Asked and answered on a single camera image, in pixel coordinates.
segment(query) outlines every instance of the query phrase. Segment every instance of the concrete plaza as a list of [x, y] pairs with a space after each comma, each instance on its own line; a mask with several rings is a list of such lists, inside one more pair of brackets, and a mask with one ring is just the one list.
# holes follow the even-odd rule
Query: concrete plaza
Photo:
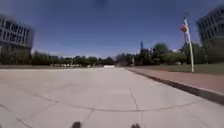
[[0, 70], [3, 128], [223, 128], [224, 107], [122, 68]]

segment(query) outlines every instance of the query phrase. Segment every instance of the curb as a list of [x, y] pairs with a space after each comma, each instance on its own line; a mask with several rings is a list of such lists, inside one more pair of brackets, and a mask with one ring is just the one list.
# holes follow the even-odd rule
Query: curb
[[146, 75], [144, 73], [133, 71], [131, 69], [127, 69], [127, 68], [125, 68], [125, 69], [130, 71], [130, 72], [133, 72], [135, 74], [145, 76], [145, 77], [153, 79], [153, 80], [155, 80], [157, 82], [161, 82], [161, 83], [167, 84], [167, 85], [169, 85], [171, 87], [174, 87], [174, 88], [177, 88], [177, 89], [189, 92], [189, 93], [194, 94], [196, 96], [199, 96], [199, 97], [205, 98], [207, 100], [216, 102], [218, 104], [224, 105], [224, 95], [217, 94], [217, 93], [214, 93], [214, 92], [211, 92], [211, 91], [207, 91], [207, 90], [202, 90], [202, 89], [195, 88], [195, 87], [191, 87], [191, 86], [188, 86], [188, 85], [185, 85], [185, 84], [181, 84], [181, 83], [178, 83], [178, 82], [174, 82], [174, 81], [170, 81], [170, 80], [164, 80], [164, 79], [161, 79], [161, 78], [158, 78], [158, 77], [154, 77], [154, 76], [149, 76], [149, 75]]

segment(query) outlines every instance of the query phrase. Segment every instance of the flagpole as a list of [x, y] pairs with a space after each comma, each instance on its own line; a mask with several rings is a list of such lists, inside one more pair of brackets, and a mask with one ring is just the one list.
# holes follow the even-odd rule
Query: flagpole
[[188, 16], [188, 13], [185, 13], [185, 16], [184, 16], [184, 23], [185, 23], [185, 26], [187, 28], [187, 37], [188, 37], [188, 43], [189, 43], [189, 46], [190, 46], [190, 54], [191, 54], [191, 72], [194, 72], [194, 54], [193, 54], [193, 48], [192, 48], [192, 42], [191, 42], [191, 36], [190, 36], [190, 30], [189, 30], [189, 26], [188, 26], [188, 22], [187, 22], [187, 16]]

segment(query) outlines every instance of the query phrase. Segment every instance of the sky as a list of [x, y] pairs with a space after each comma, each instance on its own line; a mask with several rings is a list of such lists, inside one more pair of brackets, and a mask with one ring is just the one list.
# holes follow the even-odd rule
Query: sky
[[33, 51], [60, 56], [115, 56], [166, 43], [183, 45], [184, 12], [193, 42], [196, 21], [223, 0], [0, 0], [0, 13], [35, 30]]

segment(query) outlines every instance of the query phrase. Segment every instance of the building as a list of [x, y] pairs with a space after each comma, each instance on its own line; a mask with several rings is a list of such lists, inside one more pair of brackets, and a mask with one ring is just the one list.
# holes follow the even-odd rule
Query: building
[[224, 5], [197, 21], [199, 37], [208, 57], [224, 59]]
[[33, 46], [34, 30], [0, 14], [0, 63], [23, 64]]

